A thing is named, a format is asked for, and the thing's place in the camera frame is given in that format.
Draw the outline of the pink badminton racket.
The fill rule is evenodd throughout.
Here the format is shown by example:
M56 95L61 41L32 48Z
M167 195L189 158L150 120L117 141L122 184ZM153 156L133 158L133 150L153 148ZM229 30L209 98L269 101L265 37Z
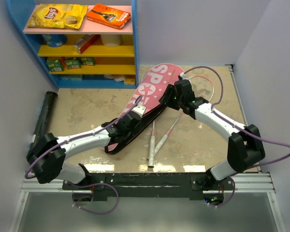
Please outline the pink badminton racket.
M152 122L152 132L149 143L148 168L154 168L155 155L155 121Z
M215 87L213 84L213 81L204 75L194 75L192 77L188 78L189 81L192 83L192 89L195 92L197 96L201 96L205 98L208 101L211 101L214 93L215 93ZM158 152L161 150L163 145L165 144L166 140L168 139L172 129L180 119L180 117L183 115L183 112L180 113L180 115L176 118L174 123L171 125L171 127L168 129L168 131L163 135L163 137L159 140L157 145L155 145L155 155L154 157L158 154Z

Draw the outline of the pink racket cover bag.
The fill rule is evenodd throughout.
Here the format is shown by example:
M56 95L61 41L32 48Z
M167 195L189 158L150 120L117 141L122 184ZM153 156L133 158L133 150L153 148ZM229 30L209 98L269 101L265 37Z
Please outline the pink racket cover bag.
M145 114L142 116L141 122L124 141L109 145L103 148L104 152L110 155L116 154L131 143L138 135L140 135L152 122L164 111L165 105L161 105L159 100L163 96L168 85L173 85L178 80L178 76L184 70L174 64L163 63L151 68L142 78L134 93L124 107L121 115L128 111L135 100L142 96L140 104L146 107Z

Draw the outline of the black shuttlecock tube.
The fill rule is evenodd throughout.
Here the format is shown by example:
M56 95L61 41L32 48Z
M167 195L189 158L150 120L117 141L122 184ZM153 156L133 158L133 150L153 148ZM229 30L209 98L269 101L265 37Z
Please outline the black shuttlecock tube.
M43 104L39 113L39 117L34 129L34 133L29 145L29 150L38 143L38 141L45 135L48 130L52 114L55 108L58 94L52 91L46 92L43 100Z

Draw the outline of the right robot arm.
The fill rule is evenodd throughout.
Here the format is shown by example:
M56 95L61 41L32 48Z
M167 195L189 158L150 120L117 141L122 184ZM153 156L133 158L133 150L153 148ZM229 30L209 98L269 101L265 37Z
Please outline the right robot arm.
M205 98L195 96L189 80L168 85L159 102L175 110L182 109L184 114L206 124L228 142L227 159L206 171L205 183L209 189L218 189L226 177L250 169L265 158L263 143L256 139L260 137L259 129L253 124L226 122L230 118L215 111Z

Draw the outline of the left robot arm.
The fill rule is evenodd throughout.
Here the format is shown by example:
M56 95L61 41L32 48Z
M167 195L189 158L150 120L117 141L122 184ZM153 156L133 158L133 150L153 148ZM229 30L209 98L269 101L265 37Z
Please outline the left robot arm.
M111 153L109 148L112 145L124 148L139 132L142 116L131 110L95 129L76 135L55 137L52 133L45 134L27 154L29 168L25 178L37 178L40 184L54 179L67 180L79 189L87 189L90 185L87 169L82 164L70 164L67 159L94 148L103 148L106 153Z

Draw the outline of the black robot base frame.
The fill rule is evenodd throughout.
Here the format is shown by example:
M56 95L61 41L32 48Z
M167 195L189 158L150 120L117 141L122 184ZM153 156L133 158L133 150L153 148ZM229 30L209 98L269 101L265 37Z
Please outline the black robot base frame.
M218 194L219 186L225 185L225 191L232 190L228 184L230 177L212 183L207 181L206 173L96 173L78 185L89 185L99 182L110 184L116 188L119 196L124 198L188 198L190 200L203 200ZM63 190L74 192L90 190L77 189L63 183ZM96 198L115 197L112 189L104 186L95 187Z

